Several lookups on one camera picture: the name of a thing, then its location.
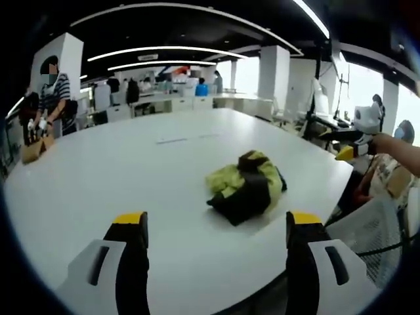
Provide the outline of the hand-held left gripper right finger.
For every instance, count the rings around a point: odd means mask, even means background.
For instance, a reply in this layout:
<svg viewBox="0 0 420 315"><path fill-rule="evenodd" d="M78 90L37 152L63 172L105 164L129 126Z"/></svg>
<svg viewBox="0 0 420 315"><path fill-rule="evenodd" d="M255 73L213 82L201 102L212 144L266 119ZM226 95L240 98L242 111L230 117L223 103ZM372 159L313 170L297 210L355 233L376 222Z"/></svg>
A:
<svg viewBox="0 0 420 315"><path fill-rule="evenodd" d="M312 213L286 214L286 314L361 314L378 296L365 262Z"/></svg>

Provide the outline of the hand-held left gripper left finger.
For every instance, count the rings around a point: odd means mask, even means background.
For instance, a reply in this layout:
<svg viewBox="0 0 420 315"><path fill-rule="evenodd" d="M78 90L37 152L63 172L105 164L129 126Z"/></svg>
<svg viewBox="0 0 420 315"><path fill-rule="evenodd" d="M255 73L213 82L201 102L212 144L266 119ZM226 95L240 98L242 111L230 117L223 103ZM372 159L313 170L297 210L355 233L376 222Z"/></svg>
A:
<svg viewBox="0 0 420 315"><path fill-rule="evenodd" d="M73 314L149 314L149 267L148 214L123 214L68 265L56 294Z"/></svg>

